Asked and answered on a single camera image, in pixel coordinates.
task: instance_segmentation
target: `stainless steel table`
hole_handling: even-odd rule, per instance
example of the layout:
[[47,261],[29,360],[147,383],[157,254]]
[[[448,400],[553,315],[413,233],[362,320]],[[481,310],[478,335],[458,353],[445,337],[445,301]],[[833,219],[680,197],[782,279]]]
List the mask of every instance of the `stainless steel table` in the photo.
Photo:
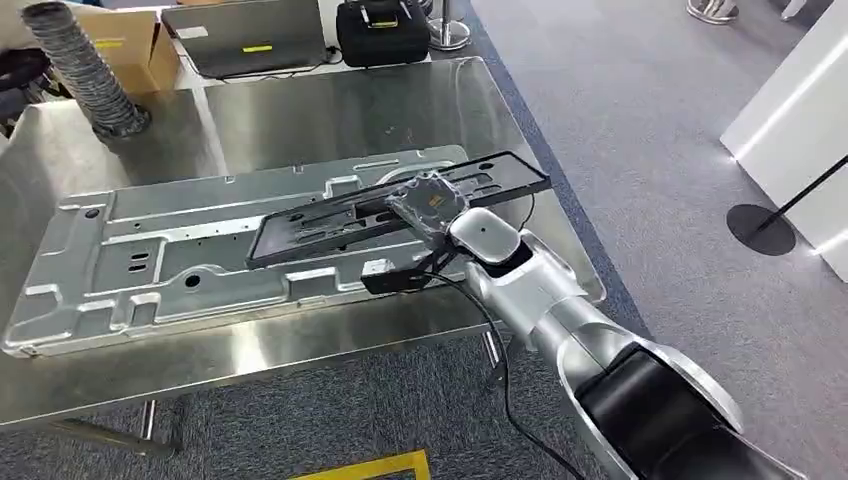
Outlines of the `stainless steel table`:
[[[471,158],[508,149],[536,162],[479,58],[159,93],[139,101],[150,109],[152,127],[109,145],[94,136],[73,102],[24,113],[0,155],[0,318],[11,315],[57,200],[72,193],[449,144],[462,145]],[[600,301],[604,287],[555,195],[545,192],[536,200],[528,226]],[[517,223],[529,204],[518,199],[498,212]],[[473,305],[437,288],[281,318],[251,312],[234,325],[58,357],[0,355],[0,428],[53,421],[75,435],[103,438],[78,421],[55,421],[485,330]],[[152,407],[147,404],[146,419]],[[149,439],[148,421],[145,430],[142,437]],[[115,435],[105,439],[133,443]],[[156,449],[142,447],[136,449]]]

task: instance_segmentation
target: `black case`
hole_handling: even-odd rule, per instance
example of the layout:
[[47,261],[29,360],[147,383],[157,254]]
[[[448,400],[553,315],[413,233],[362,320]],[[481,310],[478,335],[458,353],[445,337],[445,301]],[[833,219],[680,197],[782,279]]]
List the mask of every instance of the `black case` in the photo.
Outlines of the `black case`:
[[368,28],[359,2],[345,2],[336,10],[336,33],[344,62],[351,67],[414,63],[427,58],[430,31],[418,0],[404,0],[412,19],[398,6],[398,25]]

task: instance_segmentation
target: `laptop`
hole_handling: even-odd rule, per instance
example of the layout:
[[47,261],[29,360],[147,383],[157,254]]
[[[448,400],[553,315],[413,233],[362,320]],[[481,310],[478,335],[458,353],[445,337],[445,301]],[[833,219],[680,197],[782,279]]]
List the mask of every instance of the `laptop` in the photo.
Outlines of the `laptop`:
[[179,7],[162,21],[204,77],[313,67],[327,59],[318,0],[251,0]]

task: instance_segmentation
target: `black bag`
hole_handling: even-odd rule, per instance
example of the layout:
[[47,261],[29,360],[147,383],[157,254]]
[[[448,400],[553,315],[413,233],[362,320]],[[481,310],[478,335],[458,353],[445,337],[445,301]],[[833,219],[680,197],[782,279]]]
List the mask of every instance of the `black bag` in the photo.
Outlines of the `black bag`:
[[427,57],[430,42],[418,0],[342,3],[336,10],[336,34],[351,67],[420,62]]

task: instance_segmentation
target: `floor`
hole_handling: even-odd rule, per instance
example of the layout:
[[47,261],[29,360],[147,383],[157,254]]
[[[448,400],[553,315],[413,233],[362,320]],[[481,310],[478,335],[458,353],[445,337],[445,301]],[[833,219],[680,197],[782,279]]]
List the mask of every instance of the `floor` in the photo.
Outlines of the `floor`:
[[[767,451],[844,477],[846,288],[804,246],[761,257],[723,225],[733,204],[765,200],[716,139],[803,28],[765,1],[724,28],[682,0],[651,5],[474,0],[467,21],[604,277],[607,312],[704,365]],[[4,433],[0,478],[288,478],[420,448],[437,479],[563,478],[506,423],[487,365],[466,338],[166,400],[155,436],[184,446],[170,460]],[[522,422],[604,478],[552,374],[530,355],[515,371]],[[136,431],[138,413],[90,420]]]
[[683,3],[473,2],[651,332],[731,392],[752,440],[844,478],[848,288],[807,245],[761,256],[724,226],[768,202],[717,139],[804,31],[767,2],[731,27]]

